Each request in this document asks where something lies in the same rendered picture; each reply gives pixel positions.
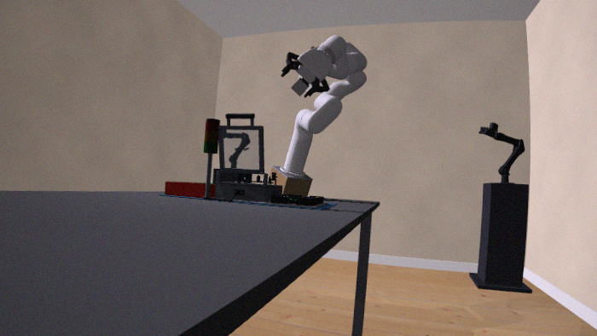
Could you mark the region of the red open-top bin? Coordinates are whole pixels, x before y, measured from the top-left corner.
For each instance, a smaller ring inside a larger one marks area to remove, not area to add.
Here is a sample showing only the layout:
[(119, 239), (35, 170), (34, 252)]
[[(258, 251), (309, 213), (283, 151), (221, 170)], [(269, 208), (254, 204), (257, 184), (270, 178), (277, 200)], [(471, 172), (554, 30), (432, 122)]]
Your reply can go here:
[[(195, 182), (165, 182), (165, 194), (203, 198), (206, 195), (206, 184)], [(215, 197), (215, 184), (211, 184), (210, 197)]]

